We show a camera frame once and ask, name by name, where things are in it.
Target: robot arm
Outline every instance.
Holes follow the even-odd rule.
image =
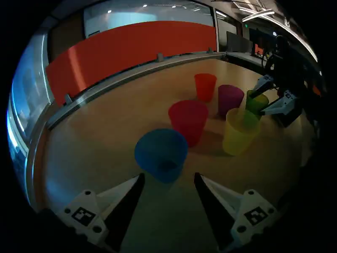
[[[118,252],[144,184],[142,173],[99,194],[85,190],[57,216],[88,242]]]
[[[281,216],[255,190],[239,194],[199,173],[195,173],[194,184],[220,252],[226,253],[249,243]]]

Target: orange wall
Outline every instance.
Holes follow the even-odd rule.
[[[216,50],[215,28],[180,21],[155,21],[117,27],[83,40],[46,68],[59,105],[110,75],[135,65],[183,53]]]

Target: black cable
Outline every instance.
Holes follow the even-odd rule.
[[[231,0],[212,0],[211,2],[232,2],[232,3],[245,3],[245,4],[248,4],[248,5],[254,5],[254,6],[257,6],[257,7],[260,7],[260,8],[263,8],[261,7],[260,5],[257,5],[257,4],[253,4],[253,3],[246,3],[246,2],[241,2],[241,1],[231,1]]]

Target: yellow plastic cup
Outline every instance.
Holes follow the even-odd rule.
[[[232,156],[244,152],[259,133],[259,119],[250,111],[234,108],[228,111],[223,150]]]
[[[247,91],[246,110],[255,114],[258,119],[261,119],[261,115],[259,114],[259,112],[261,109],[269,104],[269,99],[264,94],[260,94],[255,98],[251,98],[250,94],[252,92],[252,90]]]

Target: table surface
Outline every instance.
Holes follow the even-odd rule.
[[[44,155],[44,193],[58,211],[84,189],[96,193],[144,172],[134,147],[147,132],[171,128],[169,107],[196,99],[194,75],[210,73],[217,86],[244,92],[261,76],[228,62],[208,59],[167,68],[117,87],[84,105],[51,132]],[[265,93],[270,101],[276,91]],[[217,116],[217,91],[207,103],[209,118],[199,144],[190,148],[182,175],[163,184],[145,173],[139,199],[121,252],[216,252],[217,244],[198,193],[195,172],[243,193],[255,189],[272,204],[297,181],[302,157],[302,120],[280,128],[270,116],[239,156],[222,151],[224,121]]]

